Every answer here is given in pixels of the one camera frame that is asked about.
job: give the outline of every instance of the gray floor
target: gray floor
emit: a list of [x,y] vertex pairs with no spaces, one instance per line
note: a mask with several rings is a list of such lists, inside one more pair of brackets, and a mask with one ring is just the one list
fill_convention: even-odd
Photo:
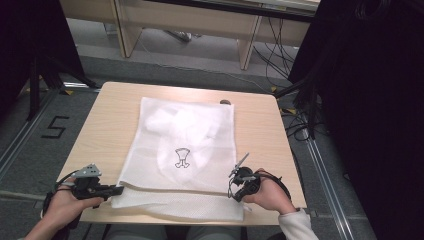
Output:
[[[240,70],[237,43],[234,39],[201,36],[190,43],[182,43],[160,30],[145,29],[131,58],[120,56],[116,35],[107,35],[103,24],[69,20],[78,52],[87,76],[98,83],[108,80],[194,88],[221,89],[267,94],[271,86],[288,86],[288,82],[253,54],[249,69]],[[269,51],[262,43],[256,47],[262,54]],[[293,57],[297,49],[286,47]],[[63,76],[65,81],[74,81]],[[4,191],[44,195],[59,174],[75,139],[87,117],[97,93],[74,91],[71,95],[54,94],[38,125],[16,155],[7,173],[0,179],[0,235],[2,239],[16,239],[28,232],[38,220],[40,201],[11,199]],[[278,101],[280,107],[292,108],[295,95]],[[25,124],[28,113],[28,92],[17,99],[6,119],[0,122],[0,151],[7,146]],[[55,116],[67,116],[58,124],[66,127],[61,138],[48,139],[57,130],[47,129]],[[292,117],[284,117],[286,127]],[[343,177],[343,165],[325,126],[317,128],[317,145],[338,200],[351,227],[354,239],[375,239],[361,205],[349,181]],[[289,138],[298,159],[299,172],[304,184],[312,227],[320,239],[343,239],[335,224],[320,177],[312,161],[306,142]],[[81,239],[88,224],[81,223],[72,239]],[[104,225],[95,224],[88,239],[100,239]],[[251,240],[267,239],[278,233],[277,226],[249,227]]]

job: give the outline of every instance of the human hand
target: human hand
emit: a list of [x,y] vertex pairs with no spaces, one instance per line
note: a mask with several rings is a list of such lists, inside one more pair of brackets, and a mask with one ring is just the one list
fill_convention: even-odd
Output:
[[[258,173],[268,174],[262,168],[258,170]],[[266,177],[261,177],[259,191],[255,194],[244,196],[243,201],[256,203],[267,210],[278,211],[281,215],[296,212],[296,208],[283,189],[273,180]]]
[[[69,178],[66,182],[74,182],[74,178]],[[43,220],[48,220],[63,228],[68,223],[72,222],[81,212],[89,207],[100,205],[103,198],[89,198],[78,200],[74,197],[68,186],[60,186],[54,194],[47,212],[44,213]]]
[[78,200],[68,186],[60,186],[54,194],[47,212],[37,223],[25,239],[51,239],[57,231],[77,218],[81,212],[89,207],[100,205],[103,198],[89,198]]

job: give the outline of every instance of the white sleeve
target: white sleeve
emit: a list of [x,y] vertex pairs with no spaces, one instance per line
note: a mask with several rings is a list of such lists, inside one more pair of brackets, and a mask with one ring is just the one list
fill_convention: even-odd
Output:
[[312,231],[311,221],[303,209],[298,212],[280,215],[278,222],[287,240],[318,239],[314,231]]

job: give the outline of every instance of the wooden table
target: wooden table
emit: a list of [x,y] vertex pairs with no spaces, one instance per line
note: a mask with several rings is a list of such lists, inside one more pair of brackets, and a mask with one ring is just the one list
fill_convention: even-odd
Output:
[[[263,94],[108,82],[103,85],[59,178],[95,163],[103,173],[100,182],[108,185],[116,184],[137,130],[142,97],[207,103],[229,100],[235,105],[237,159],[250,152],[243,166],[248,166],[252,170],[262,167],[278,177],[282,176],[295,207],[306,208],[276,100],[271,95]],[[201,224],[246,226],[278,224],[277,212],[264,210],[255,204],[249,206],[253,211],[246,212],[245,219],[241,223]],[[112,209],[110,200],[98,209],[85,210],[81,221],[181,224],[145,215],[137,208]]]

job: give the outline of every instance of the white mesh bag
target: white mesh bag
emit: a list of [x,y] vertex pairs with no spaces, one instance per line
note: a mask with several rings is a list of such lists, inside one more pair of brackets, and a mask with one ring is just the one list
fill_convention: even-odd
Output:
[[234,106],[143,98],[118,180],[125,189],[112,207],[190,221],[242,221],[242,205],[227,197],[235,164]]

